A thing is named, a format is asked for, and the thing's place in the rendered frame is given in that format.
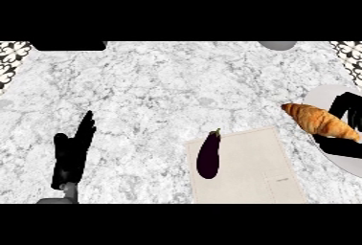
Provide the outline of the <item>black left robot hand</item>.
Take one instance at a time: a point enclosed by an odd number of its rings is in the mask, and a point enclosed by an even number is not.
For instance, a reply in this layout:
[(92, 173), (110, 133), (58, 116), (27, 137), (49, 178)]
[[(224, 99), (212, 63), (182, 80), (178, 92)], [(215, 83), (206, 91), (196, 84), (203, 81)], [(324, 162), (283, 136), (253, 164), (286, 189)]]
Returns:
[(79, 183), (83, 178), (86, 155), (97, 131), (94, 113), (88, 111), (74, 137), (64, 133), (54, 136), (55, 167), (51, 187), (61, 190), (67, 183)]

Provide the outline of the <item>golden brown croissant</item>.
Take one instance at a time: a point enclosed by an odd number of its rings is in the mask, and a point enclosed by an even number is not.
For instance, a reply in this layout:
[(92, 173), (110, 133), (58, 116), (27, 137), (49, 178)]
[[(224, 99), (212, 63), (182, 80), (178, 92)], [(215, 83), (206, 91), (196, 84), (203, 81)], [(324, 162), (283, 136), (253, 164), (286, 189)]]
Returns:
[(281, 109), (308, 133), (355, 142), (361, 140), (357, 130), (326, 109), (300, 103), (287, 103)]

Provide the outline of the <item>beige placemat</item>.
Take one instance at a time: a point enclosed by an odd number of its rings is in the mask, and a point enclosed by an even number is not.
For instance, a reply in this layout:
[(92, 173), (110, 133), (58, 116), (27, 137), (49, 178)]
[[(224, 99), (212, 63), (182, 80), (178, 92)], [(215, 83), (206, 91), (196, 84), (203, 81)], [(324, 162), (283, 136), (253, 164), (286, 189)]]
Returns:
[(269, 126), (221, 136), (219, 171), (213, 179), (197, 171), (204, 139), (185, 143), (194, 202), (306, 203), (280, 134)]

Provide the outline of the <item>white round plate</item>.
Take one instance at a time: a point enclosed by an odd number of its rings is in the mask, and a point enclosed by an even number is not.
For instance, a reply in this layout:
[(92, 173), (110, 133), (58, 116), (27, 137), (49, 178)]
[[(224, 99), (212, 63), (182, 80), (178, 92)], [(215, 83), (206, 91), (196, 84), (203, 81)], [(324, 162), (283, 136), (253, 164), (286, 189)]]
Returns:
[[(308, 93), (303, 104), (314, 105), (315, 107), (330, 110), (334, 99), (345, 92), (362, 97), (362, 90), (358, 87), (346, 87), (345, 85), (321, 85)], [(362, 159), (351, 158), (340, 155), (333, 155), (323, 152), (329, 160), (352, 175), (362, 178)]]

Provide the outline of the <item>dark purple eggplant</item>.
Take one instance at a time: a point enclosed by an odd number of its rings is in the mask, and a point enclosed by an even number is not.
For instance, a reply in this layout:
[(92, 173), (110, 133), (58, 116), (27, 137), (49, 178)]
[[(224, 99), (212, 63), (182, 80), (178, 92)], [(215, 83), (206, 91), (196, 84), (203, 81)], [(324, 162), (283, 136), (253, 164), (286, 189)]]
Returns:
[(221, 129), (210, 132), (210, 135), (203, 143), (199, 157), (197, 170), (206, 179), (213, 179), (219, 170), (219, 144), (221, 144)]

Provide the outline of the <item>black appliance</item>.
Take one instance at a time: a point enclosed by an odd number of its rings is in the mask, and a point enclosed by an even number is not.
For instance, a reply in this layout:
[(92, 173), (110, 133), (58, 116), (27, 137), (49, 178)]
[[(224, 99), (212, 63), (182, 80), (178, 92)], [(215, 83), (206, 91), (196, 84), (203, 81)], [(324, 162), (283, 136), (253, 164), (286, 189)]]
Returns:
[(32, 41), (39, 51), (104, 51), (107, 41)]

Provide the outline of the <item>grey round object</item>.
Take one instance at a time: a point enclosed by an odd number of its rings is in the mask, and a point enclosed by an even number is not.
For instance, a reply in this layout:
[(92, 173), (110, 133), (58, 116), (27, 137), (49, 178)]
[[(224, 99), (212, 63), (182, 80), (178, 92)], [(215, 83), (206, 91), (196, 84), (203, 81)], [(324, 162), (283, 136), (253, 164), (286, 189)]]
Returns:
[(274, 51), (287, 51), (296, 46), (296, 41), (261, 41), (261, 45)]

